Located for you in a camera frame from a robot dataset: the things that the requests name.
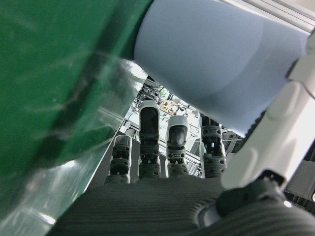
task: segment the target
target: light blue cylinder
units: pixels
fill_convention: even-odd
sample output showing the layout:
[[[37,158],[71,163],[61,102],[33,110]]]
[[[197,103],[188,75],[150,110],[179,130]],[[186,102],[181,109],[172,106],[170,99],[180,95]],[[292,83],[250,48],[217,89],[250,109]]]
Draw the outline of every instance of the light blue cylinder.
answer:
[[[172,93],[244,135],[305,54],[307,37],[217,1],[155,0],[134,58]]]

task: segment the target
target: ribbed gray surface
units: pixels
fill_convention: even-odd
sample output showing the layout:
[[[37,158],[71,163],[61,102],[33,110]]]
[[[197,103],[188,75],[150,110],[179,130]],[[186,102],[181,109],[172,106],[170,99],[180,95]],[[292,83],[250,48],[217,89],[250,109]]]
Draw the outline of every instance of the ribbed gray surface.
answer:
[[[106,184],[77,199],[48,235],[185,235],[221,191],[219,179],[192,176]]]
[[[245,206],[190,236],[314,236],[315,218],[296,207],[263,201]]]
[[[77,199],[48,235],[315,236],[311,214],[273,201],[250,204],[200,229],[201,210],[221,191],[218,178],[192,176],[109,183]]]

